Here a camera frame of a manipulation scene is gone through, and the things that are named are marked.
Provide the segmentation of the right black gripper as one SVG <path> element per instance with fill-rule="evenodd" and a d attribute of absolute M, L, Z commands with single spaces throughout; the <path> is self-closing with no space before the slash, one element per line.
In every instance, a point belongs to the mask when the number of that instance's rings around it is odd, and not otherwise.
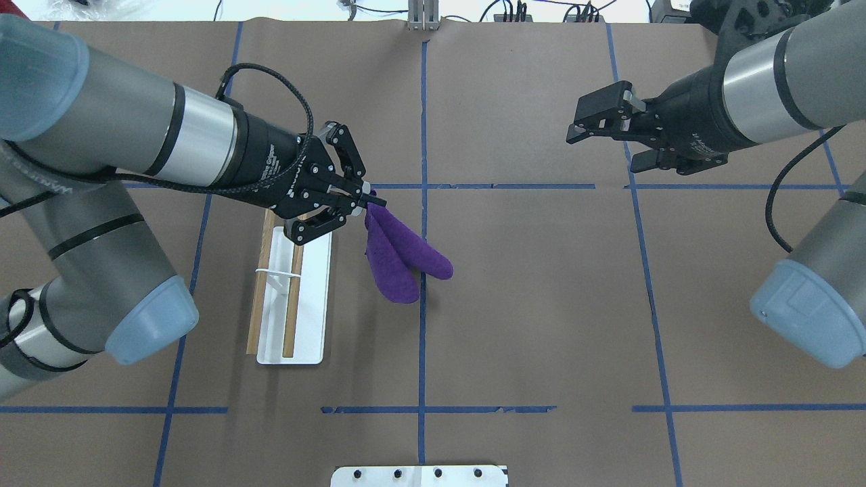
<path fill-rule="evenodd" d="M 718 68 L 702 68 L 647 101 L 634 93 L 627 80 L 583 95 L 576 103 L 566 143 L 591 137 L 660 143 L 633 154 L 631 172 L 674 169 L 683 176 L 726 164 L 730 152 L 756 145 L 728 116 Z"/>

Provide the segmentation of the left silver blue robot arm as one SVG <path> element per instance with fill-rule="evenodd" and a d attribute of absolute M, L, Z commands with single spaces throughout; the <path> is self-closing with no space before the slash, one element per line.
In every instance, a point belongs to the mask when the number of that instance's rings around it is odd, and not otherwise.
<path fill-rule="evenodd" d="M 2 15 L 2 216 L 22 213 L 58 272 L 2 298 L 2 398 L 100 352 L 138 363 L 197 326 L 126 182 L 265 208 L 303 246 L 386 205 L 364 178 L 349 129 L 316 131 L 278 71 L 234 64 L 209 96 Z"/>

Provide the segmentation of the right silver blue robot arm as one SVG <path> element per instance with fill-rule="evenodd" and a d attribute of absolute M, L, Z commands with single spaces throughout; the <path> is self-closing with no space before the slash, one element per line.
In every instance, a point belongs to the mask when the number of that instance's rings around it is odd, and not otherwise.
<path fill-rule="evenodd" d="M 711 65 L 641 98 L 617 80 L 576 103 L 566 141 L 635 142 L 630 171 L 695 175 L 733 152 L 814 133 L 777 173 L 764 209 L 786 257 L 750 301 L 752 314 L 829 368 L 864 357 L 864 176 L 798 244 L 779 232 L 788 175 L 842 129 L 864 120 L 863 1 L 693 1 L 693 22 L 716 37 Z"/>

